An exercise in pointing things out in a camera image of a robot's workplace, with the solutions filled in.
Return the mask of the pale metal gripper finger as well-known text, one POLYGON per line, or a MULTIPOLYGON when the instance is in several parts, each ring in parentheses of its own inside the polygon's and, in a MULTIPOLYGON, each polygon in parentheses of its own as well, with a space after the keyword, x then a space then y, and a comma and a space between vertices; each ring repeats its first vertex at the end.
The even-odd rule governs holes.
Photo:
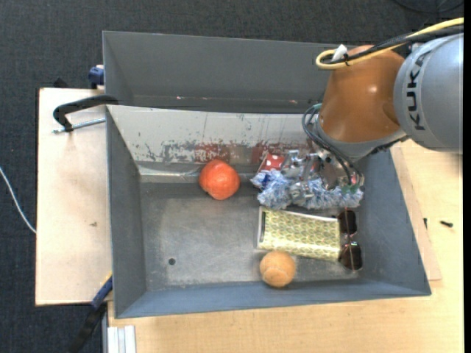
POLYGON ((318 179, 311 177, 311 168, 304 168, 299 179, 292 185, 292 201, 295 204, 304 204, 314 197, 318 186, 318 179))
POLYGON ((281 174, 286 178, 297 178, 303 167, 303 159, 298 150, 290 150, 281 165, 281 174))

